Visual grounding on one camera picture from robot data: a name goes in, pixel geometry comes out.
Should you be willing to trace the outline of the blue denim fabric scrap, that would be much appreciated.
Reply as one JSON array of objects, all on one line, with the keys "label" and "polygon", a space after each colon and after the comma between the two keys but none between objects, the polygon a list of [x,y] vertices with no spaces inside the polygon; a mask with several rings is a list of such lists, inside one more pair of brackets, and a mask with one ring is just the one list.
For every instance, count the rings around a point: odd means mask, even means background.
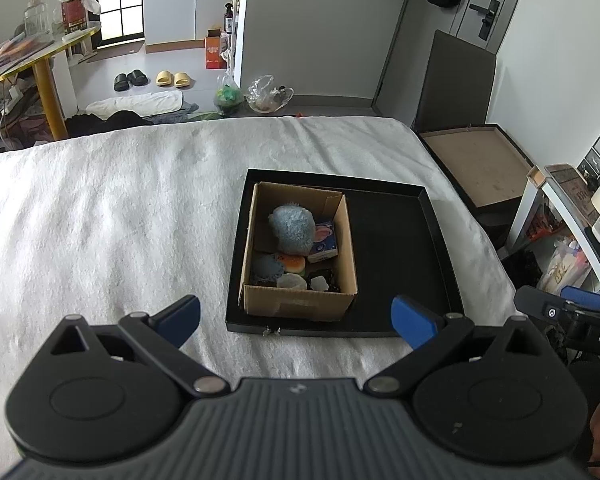
[{"label": "blue denim fabric scrap", "polygon": [[285,274],[285,265],[277,254],[257,256],[251,265],[251,275],[254,284],[276,283]]}]

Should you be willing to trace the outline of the white plastic ball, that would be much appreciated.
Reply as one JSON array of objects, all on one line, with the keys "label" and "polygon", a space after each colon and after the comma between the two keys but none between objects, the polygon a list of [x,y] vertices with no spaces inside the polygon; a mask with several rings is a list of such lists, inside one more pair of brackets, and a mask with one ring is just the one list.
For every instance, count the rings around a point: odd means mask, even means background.
[{"label": "white plastic ball", "polygon": [[300,274],[284,273],[276,280],[276,287],[301,290],[303,292],[308,289],[308,284],[306,284],[306,280]]}]

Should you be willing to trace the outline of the hamburger squishy toy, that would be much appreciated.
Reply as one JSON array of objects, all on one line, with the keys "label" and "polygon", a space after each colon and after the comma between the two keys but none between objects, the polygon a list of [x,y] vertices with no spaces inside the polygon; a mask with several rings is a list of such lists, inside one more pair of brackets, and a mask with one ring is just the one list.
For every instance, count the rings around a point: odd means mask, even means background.
[{"label": "hamburger squishy toy", "polygon": [[287,255],[279,252],[275,257],[284,267],[285,273],[302,274],[306,270],[306,258],[303,256]]}]

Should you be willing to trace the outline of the fluffy light blue plush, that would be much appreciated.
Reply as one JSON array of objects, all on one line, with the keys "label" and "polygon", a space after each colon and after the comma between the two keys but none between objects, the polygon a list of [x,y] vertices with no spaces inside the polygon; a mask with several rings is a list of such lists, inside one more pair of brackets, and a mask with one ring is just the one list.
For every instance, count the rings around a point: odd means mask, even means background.
[{"label": "fluffy light blue plush", "polygon": [[315,234],[315,221],[309,209],[297,204],[278,206],[268,216],[268,224],[279,252],[292,256],[309,255]]}]

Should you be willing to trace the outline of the white shopping bag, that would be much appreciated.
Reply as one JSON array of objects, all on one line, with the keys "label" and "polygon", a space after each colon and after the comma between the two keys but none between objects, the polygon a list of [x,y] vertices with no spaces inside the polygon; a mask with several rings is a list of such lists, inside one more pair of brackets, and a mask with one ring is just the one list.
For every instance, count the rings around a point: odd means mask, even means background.
[{"label": "white shopping bag", "polygon": [[555,243],[555,250],[539,280],[538,289],[559,296],[567,286],[580,287],[590,271],[591,265],[580,244],[576,240],[563,238]]}]

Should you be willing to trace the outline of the white side table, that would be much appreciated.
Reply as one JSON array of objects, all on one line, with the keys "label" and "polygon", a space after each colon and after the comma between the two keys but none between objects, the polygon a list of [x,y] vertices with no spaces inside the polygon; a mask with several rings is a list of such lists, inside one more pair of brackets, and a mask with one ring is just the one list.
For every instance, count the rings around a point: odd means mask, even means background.
[{"label": "white side table", "polygon": [[531,221],[539,206],[549,202],[583,249],[600,283],[600,242],[592,230],[598,212],[591,203],[591,197],[585,180],[573,166],[533,166],[527,174],[526,186],[506,238],[507,251],[512,254],[528,242],[527,231]]}]

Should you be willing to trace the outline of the orange storage basket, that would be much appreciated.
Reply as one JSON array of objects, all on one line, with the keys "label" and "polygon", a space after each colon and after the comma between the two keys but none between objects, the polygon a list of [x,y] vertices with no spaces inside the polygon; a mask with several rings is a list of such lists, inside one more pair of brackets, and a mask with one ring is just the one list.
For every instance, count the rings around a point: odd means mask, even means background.
[{"label": "orange storage basket", "polygon": [[553,235],[560,231],[564,222],[559,220],[547,203],[542,203],[533,216],[526,237],[529,242],[535,242],[543,237]]}]

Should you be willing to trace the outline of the black shallow tray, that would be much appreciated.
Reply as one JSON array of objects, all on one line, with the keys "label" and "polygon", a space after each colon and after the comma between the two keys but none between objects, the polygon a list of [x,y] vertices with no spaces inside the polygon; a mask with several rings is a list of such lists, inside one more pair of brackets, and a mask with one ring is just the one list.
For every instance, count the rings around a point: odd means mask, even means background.
[{"label": "black shallow tray", "polygon": [[[240,299],[242,257],[254,187],[261,182],[304,185],[346,196],[358,296],[337,322],[271,318],[246,312]],[[438,315],[462,313],[448,248],[426,188],[333,174],[250,168],[238,214],[225,324],[230,332],[280,336],[394,337],[391,303],[405,295]]]}]

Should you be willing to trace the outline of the brown cardboard box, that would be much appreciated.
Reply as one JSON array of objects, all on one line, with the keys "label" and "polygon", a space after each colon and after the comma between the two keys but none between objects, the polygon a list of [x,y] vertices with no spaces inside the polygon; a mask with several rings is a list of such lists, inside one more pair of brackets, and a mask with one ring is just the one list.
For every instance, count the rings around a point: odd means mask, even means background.
[{"label": "brown cardboard box", "polygon": [[356,296],[347,197],[306,186],[256,184],[240,276],[244,310],[336,322]]}]

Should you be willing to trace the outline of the white bed blanket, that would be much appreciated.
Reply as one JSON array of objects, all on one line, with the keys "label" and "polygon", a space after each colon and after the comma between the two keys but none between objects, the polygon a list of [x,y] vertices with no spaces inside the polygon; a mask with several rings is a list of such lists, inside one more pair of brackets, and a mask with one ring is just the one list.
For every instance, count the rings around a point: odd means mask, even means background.
[{"label": "white bed blanket", "polygon": [[57,323],[112,324],[187,294],[201,324],[185,352],[243,377],[372,376],[396,339],[235,334],[225,327],[239,203],[251,168],[341,174],[426,188],[466,313],[500,325],[514,288],[450,181],[402,122],[258,117],[136,127],[0,154],[0,477],[17,463],[10,389]]}]

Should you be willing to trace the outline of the brown framed board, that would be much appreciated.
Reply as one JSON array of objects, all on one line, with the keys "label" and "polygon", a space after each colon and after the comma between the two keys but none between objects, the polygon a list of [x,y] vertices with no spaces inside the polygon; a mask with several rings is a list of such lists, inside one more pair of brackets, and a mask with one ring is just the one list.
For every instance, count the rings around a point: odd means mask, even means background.
[{"label": "brown framed board", "polygon": [[423,132],[420,137],[472,206],[519,200],[532,162],[498,125]]}]

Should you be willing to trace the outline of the dark olive upright panel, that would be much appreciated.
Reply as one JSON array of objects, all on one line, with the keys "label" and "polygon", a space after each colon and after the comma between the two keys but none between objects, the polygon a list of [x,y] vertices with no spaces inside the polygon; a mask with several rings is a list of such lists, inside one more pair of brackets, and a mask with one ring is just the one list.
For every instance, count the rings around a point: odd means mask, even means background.
[{"label": "dark olive upright panel", "polygon": [[437,30],[412,128],[418,132],[483,125],[496,55]]}]

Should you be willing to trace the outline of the white folded floor towel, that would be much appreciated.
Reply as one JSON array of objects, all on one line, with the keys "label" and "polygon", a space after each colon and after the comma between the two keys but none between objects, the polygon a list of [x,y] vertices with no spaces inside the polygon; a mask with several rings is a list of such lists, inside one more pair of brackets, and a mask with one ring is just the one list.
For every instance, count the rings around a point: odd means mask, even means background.
[{"label": "white folded floor towel", "polygon": [[88,104],[84,113],[106,120],[117,112],[133,112],[140,117],[177,112],[183,105],[184,96],[180,90],[115,96]]}]

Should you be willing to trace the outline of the green item plastic bag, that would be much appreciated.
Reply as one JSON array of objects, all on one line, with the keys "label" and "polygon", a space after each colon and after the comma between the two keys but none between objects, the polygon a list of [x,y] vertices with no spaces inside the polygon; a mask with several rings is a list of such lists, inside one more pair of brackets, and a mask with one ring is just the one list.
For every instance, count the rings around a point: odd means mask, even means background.
[{"label": "green item plastic bag", "polygon": [[242,90],[230,74],[219,76],[218,88],[215,90],[213,103],[218,112],[225,117],[234,115],[242,106],[244,96]]}]

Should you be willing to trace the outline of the left black slipper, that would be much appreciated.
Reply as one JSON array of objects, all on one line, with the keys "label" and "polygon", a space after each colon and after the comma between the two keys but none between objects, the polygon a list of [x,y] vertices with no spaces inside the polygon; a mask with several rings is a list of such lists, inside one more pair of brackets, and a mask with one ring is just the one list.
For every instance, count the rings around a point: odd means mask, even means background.
[{"label": "left black slipper", "polygon": [[125,73],[117,74],[114,77],[114,91],[122,92],[129,90],[130,82],[128,76]]}]

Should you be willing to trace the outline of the black slipper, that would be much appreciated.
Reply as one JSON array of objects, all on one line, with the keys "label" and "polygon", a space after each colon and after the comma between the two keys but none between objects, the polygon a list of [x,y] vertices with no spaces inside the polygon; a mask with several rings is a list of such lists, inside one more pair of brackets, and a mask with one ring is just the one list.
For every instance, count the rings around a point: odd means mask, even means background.
[{"label": "black slipper", "polygon": [[129,90],[130,82],[128,76],[125,73],[117,74],[114,77],[114,91],[122,92]]},{"label": "black slipper", "polygon": [[134,87],[143,87],[147,86],[149,79],[141,70],[132,70],[131,73],[126,75],[128,77],[128,81]]}]

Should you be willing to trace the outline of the right black slipper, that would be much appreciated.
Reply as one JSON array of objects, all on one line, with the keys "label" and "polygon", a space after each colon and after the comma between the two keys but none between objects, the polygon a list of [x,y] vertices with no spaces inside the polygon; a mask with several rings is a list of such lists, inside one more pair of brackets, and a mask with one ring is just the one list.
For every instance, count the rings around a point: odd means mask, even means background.
[{"label": "right black slipper", "polygon": [[149,79],[141,70],[132,70],[131,73],[126,75],[128,77],[128,81],[134,87],[143,87],[147,86]]}]

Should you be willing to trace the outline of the clear plastic bag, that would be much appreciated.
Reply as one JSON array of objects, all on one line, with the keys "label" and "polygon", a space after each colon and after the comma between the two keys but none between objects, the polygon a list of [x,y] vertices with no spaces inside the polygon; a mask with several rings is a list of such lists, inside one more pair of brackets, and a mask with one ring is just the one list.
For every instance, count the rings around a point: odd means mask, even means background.
[{"label": "clear plastic bag", "polygon": [[248,87],[245,99],[250,110],[257,114],[269,115],[285,107],[294,97],[294,89],[276,84],[273,75],[256,78]]}]

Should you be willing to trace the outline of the orange cardboard carton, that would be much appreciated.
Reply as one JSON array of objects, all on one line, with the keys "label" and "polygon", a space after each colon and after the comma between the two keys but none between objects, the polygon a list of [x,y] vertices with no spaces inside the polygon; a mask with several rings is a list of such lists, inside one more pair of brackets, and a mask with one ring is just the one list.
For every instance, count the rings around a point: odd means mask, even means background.
[{"label": "orange cardboard carton", "polygon": [[207,70],[224,70],[226,67],[223,52],[226,50],[226,36],[219,28],[209,28],[204,38],[204,64]]}]

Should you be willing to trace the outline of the yellow leg table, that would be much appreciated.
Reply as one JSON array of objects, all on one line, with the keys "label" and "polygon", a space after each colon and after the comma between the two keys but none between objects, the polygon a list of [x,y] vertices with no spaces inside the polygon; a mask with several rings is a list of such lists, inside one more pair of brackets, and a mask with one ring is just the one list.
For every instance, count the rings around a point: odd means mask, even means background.
[{"label": "yellow leg table", "polygon": [[68,139],[65,117],[62,114],[56,84],[53,78],[50,60],[58,54],[69,50],[75,44],[90,39],[100,31],[100,23],[92,21],[86,29],[70,32],[66,36],[57,36],[42,49],[26,55],[20,60],[0,67],[0,82],[9,80],[29,68],[33,72],[38,95],[40,96],[50,133],[55,141]]}]

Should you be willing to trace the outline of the grey door with lock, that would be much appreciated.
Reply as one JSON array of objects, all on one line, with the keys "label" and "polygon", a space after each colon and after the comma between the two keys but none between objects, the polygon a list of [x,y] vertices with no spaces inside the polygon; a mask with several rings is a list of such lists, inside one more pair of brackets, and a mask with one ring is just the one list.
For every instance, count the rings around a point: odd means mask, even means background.
[{"label": "grey door with lock", "polygon": [[518,0],[462,0],[451,35],[497,54]]}]

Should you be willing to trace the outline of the white kitchen cabinet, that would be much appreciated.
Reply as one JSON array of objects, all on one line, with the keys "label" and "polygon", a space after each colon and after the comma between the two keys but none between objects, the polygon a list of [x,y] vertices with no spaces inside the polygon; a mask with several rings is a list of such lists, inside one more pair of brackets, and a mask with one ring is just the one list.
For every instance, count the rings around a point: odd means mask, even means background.
[{"label": "white kitchen cabinet", "polygon": [[198,49],[212,28],[223,25],[232,0],[143,0],[147,53]]}]

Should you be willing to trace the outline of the black spray bottle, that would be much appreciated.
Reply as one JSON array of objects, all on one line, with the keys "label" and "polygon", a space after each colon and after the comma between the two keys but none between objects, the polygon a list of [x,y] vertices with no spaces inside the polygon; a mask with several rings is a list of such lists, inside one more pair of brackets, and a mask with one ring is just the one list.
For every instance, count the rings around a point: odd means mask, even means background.
[{"label": "black spray bottle", "polygon": [[234,28],[234,6],[228,2],[225,5],[225,12],[224,12],[224,32],[227,33],[227,35],[231,35],[233,33],[233,28]]}]

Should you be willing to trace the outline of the red canister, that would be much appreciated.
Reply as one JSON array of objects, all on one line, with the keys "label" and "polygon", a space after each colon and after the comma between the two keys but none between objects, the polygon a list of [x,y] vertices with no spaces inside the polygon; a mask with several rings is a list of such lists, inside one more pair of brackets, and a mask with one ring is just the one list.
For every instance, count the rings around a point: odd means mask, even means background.
[{"label": "red canister", "polygon": [[65,34],[87,29],[87,13],[82,0],[59,0]]}]

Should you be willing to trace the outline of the glass jar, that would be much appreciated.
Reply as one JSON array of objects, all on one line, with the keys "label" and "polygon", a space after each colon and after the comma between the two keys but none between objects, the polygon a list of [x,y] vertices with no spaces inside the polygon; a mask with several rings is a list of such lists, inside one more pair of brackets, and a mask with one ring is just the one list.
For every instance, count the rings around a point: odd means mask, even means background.
[{"label": "glass jar", "polygon": [[23,27],[27,37],[43,41],[50,39],[52,29],[48,19],[47,6],[42,0],[29,0],[27,9],[23,13]]}]

